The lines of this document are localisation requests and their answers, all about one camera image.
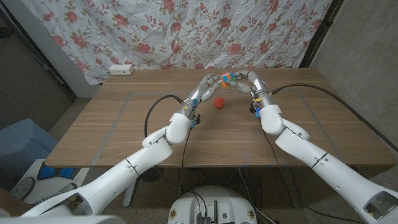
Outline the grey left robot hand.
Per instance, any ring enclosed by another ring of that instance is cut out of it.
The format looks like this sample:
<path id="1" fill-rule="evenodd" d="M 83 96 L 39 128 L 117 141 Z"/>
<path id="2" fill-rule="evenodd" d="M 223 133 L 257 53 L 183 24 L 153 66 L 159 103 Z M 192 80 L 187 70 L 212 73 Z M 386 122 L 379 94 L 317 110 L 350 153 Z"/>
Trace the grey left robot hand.
<path id="1" fill-rule="evenodd" d="M 215 93 L 215 90 L 221 84 L 221 75 L 208 73 L 200 81 L 199 85 L 194 88 L 183 101 L 180 113 L 188 118 L 194 114 L 194 110 L 202 101 L 208 101 Z"/>

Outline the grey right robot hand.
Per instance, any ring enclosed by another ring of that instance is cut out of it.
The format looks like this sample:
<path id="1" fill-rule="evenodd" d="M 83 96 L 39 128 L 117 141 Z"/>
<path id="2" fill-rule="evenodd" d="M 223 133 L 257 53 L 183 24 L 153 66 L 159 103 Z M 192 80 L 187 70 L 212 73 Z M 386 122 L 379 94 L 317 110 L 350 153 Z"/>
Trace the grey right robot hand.
<path id="1" fill-rule="evenodd" d="M 251 94 L 255 102 L 259 103 L 262 107 L 273 105 L 275 102 L 272 99 L 271 92 L 265 81 L 254 71 L 240 70 L 234 73 L 236 79 L 247 79 L 251 84 Z"/>

